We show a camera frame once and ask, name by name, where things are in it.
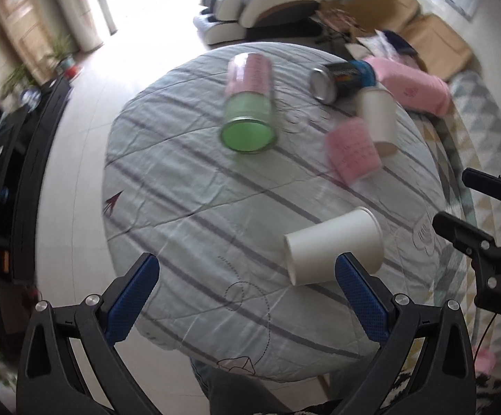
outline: door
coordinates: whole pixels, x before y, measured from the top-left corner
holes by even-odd
[[[45,56],[52,51],[52,41],[32,2],[0,0],[0,23],[38,84],[50,80],[54,73]]]

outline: bedsheet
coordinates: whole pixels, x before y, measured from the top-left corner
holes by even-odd
[[[279,141],[258,155],[221,146],[228,61],[258,52],[273,62]],[[113,123],[103,182],[106,239],[117,274],[143,251],[158,284],[136,327],[166,349],[216,367],[298,381],[352,367],[369,341],[336,283],[293,287],[283,234],[366,206],[380,222],[377,276],[417,303],[432,299],[447,242],[431,227],[446,207],[435,161],[398,107],[399,151],[375,175],[345,186],[324,136],[354,114],[325,106],[308,74],[339,58],[304,46],[223,47],[172,70],[128,102]]]

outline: blue gripper pad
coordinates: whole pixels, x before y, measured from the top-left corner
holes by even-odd
[[[340,255],[335,262],[335,278],[368,338],[381,345],[387,343],[389,314],[345,255]]]
[[[155,256],[148,255],[108,311],[104,337],[110,346],[127,338],[147,298],[158,282],[160,266]]]

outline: white paper cup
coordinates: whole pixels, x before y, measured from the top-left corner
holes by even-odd
[[[352,253],[370,273],[384,258],[381,227],[366,208],[285,235],[285,260],[293,285],[335,280],[335,260]]]
[[[356,114],[365,121],[381,157],[398,151],[396,142],[396,101],[379,87],[365,87],[356,94]]]

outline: tv stand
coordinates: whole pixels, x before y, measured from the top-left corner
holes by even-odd
[[[63,76],[49,81],[33,112],[21,107],[0,123],[0,348],[12,362],[30,317],[25,306],[35,282],[39,195],[70,91]]]

